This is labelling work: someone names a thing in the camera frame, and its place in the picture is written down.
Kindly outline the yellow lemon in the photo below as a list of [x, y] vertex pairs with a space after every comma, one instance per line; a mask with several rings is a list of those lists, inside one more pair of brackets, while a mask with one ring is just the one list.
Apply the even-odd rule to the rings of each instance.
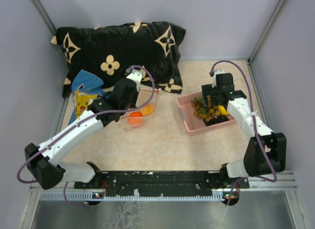
[[217, 111], [220, 113], [218, 116], [224, 116], [224, 117], [229, 116], [229, 113], [222, 105], [218, 105]]

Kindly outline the brown longan bunch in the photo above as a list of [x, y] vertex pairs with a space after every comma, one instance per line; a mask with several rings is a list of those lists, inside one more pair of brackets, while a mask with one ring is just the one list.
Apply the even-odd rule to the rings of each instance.
[[194, 98], [190, 103], [193, 107], [193, 115], [198, 119], [205, 119], [209, 121], [212, 118], [217, 118], [221, 115], [219, 108], [211, 105], [210, 99], [208, 99], [207, 106], [204, 106], [202, 98]]

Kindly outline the clear orange zip top bag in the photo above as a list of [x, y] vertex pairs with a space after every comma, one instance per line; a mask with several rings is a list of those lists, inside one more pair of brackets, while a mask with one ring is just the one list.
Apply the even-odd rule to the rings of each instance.
[[[132, 112], [127, 112], [122, 116], [121, 122], [125, 129], [137, 128], [148, 122], [153, 117], [157, 108], [158, 97], [161, 89], [156, 89], [153, 98], [143, 107]], [[144, 104], [152, 94], [152, 90], [140, 89], [136, 106]]]

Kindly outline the orange persimmon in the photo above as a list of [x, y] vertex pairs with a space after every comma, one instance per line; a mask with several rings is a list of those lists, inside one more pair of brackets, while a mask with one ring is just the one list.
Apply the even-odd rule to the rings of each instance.
[[143, 115], [141, 112], [135, 111], [132, 112], [128, 118], [127, 121], [129, 125], [135, 127], [135, 126], [140, 126], [143, 124]]

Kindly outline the pink plastic basket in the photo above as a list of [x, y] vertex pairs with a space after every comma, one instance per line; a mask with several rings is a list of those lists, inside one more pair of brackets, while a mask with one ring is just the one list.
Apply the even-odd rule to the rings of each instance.
[[194, 107], [191, 105], [191, 101], [195, 98], [202, 98], [202, 93], [199, 92], [177, 98], [177, 106], [186, 128], [186, 132], [189, 136], [222, 129], [236, 123], [236, 120], [229, 115], [228, 121], [206, 126], [202, 119], [198, 119], [193, 114]]

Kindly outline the yellow orange peach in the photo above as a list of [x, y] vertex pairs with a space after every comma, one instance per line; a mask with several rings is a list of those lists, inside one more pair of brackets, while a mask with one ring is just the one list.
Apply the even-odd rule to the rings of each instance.
[[151, 115], [155, 110], [155, 105], [153, 103], [148, 103], [141, 108], [141, 113], [143, 116]]

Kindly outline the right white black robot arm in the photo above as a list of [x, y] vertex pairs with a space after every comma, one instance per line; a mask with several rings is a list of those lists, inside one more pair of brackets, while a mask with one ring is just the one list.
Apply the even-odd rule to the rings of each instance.
[[257, 177], [277, 182], [277, 174], [285, 170], [286, 137], [268, 127], [253, 108], [251, 93], [236, 90], [231, 73], [211, 71], [212, 84], [203, 85], [205, 106], [216, 106], [221, 116], [231, 116], [248, 140], [242, 159], [222, 165], [220, 183], [229, 188], [238, 179]]

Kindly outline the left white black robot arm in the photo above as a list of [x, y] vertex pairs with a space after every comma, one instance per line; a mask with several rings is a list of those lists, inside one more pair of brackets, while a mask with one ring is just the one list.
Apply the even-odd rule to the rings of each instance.
[[27, 168], [44, 190], [61, 182], [82, 182], [92, 188], [102, 183], [102, 175], [92, 163], [69, 164], [63, 159], [84, 139], [119, 121], [125, 110], [135, 107], [141, 80], [130, 74], [119, 80], [109, 96], [94, 100], [81, 116], [63, 131], [39, 146], [25, 148]]

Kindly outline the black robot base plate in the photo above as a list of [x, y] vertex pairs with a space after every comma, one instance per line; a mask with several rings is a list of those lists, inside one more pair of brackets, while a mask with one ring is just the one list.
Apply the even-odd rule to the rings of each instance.
[[106, 196], [144, 197], [211, 196], [212, 190], [229, 189], [237, 181], [217, 171], [103, 171], [75, 189], [100, 189]]

